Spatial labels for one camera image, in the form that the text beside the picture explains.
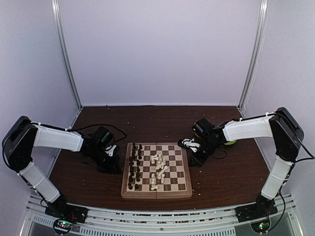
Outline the wooden chess board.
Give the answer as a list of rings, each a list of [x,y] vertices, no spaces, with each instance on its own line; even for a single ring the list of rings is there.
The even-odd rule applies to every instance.
[[[177,143],[128,143],[121,196],[190,198],[192,186],[186,150]]]

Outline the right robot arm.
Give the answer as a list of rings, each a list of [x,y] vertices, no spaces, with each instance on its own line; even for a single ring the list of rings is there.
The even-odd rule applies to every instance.
[[[271,209],[269,200],[274,199],[287,182],[304,139],[303,129],[285,107],[260,116],[231,119],[219,125],[202,118],[193,124],[192,130],[195,138],[183,139],[179,144],[192,151],[197,166],[202,166],[220,145],[255,139],[270,170],[260,192],[263,198],[252,206],[257,217]]]

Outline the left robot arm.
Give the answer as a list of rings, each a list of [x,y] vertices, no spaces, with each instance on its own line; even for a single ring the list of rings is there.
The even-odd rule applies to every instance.
[[[2,156],[7,167],[18,174],[47,203],[59,218],[67,218],[71,208],[61,191],[36,164],[44,151],[53,155],[59,150],[80,153],[96,164],[105,174],[122,172],[119,146],[109,131],[110,124],[94,124],[96,131],[84,133],[83,128],[66,129],[20,116],[2,140]]]

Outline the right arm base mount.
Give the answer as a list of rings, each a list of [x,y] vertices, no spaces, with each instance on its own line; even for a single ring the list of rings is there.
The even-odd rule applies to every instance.
[[[271,229],[270,215],[278,212],[274,200],[258,195],[255,203],[235,208],[238,222],[250,221],[254,232],[263,234]]]

